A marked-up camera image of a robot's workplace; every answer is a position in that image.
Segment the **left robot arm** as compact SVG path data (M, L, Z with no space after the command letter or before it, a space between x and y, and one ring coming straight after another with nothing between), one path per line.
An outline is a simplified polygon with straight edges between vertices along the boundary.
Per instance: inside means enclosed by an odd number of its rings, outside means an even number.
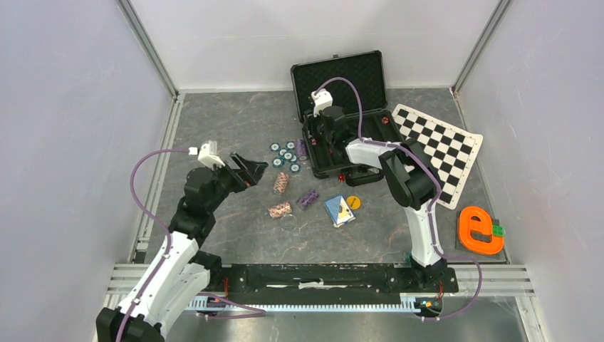
M200 153L202 164L187 174L184 195L165 239L140 280L113 309L104 308L95 325L99 341L164 341L190 301L224 280L219 256L201 251L216 220L214 211L231 194L258 184L267 162L247 160L233 152L235 166L212 153Z

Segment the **purple chip stack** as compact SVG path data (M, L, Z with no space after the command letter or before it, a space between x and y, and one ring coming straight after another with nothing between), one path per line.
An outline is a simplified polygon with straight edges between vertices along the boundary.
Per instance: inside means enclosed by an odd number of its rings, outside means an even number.
M303 193L297 200L296 204L302 210L306 210L310 207L317 199L319 198L319 194L314 189L309 189L305 193Z
M308 159L308 150L303 139L298 139L294 142L294 149L298 160L305 161Z

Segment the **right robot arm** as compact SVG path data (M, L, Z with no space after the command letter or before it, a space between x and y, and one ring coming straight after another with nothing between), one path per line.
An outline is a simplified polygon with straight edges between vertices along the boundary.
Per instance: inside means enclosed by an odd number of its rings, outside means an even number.
M414 139L381 142L354 133L343 108L335 105L314 110L308 121L312 138L318 139L314 148L324 147L332 161L380 170L409 224L412 283L421 291L436 286L447 270L434 212L442 185L420 144Z

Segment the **pink chip stack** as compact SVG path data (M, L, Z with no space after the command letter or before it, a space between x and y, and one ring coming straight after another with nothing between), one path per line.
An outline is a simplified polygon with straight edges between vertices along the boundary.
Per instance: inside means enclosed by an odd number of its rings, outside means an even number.
M273 193L275 195L283 195L287 189L288 181L289 181L289 176L286 173L284 173L284 172L278 173L278 175L276 176L276 179L274 181Z
M282 202L268 208L268 213L271 218L280 218L287 214L292 213L291 205L289 202Z

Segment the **blue card deck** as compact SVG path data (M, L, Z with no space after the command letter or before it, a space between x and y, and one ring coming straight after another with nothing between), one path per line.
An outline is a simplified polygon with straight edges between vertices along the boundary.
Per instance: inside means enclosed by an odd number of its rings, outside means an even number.
M352 209L348 206L342 195L327 199L324 202L324 206L335 228L339 228L355 220Z

